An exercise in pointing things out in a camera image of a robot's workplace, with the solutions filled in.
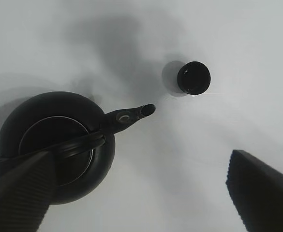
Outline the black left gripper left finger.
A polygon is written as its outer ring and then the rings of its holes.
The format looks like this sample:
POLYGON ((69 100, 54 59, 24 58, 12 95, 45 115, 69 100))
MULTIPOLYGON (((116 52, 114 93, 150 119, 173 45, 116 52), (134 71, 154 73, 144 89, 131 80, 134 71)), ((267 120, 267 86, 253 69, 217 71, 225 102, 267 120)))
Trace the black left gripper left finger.
POLYGON ((0 232, 39 229, 56 188, 53 157, 40 152, 0 178, 0 232))

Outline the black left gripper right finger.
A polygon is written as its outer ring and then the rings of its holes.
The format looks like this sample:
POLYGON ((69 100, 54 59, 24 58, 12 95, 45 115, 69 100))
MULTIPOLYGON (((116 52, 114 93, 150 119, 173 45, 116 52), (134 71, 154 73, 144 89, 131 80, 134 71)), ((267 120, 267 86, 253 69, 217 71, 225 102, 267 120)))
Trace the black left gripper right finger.
POLYGON ((283 174, 243 150, 233 150, 226 186, 249 232, 283 232, 283 174))

